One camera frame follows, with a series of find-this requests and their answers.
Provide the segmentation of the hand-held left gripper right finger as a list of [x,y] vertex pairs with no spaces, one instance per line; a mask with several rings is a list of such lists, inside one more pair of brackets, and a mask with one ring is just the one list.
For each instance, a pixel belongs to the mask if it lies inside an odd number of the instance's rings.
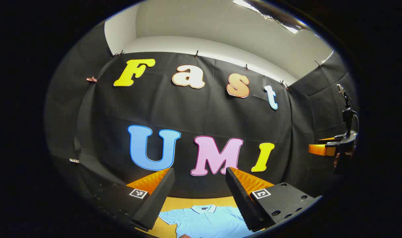
[[247,228],[253,232],[288,223],[322,199],[287,182],[274,185],[233,167],[226,169],[225,180]]

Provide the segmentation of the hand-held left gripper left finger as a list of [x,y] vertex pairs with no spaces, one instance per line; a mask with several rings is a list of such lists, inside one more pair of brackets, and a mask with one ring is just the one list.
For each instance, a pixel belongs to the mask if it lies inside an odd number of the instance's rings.
[[89,192],[96,206],[122,226],[149,231],[175,181],[173,168],[163,169],[129,184],[89,174]]

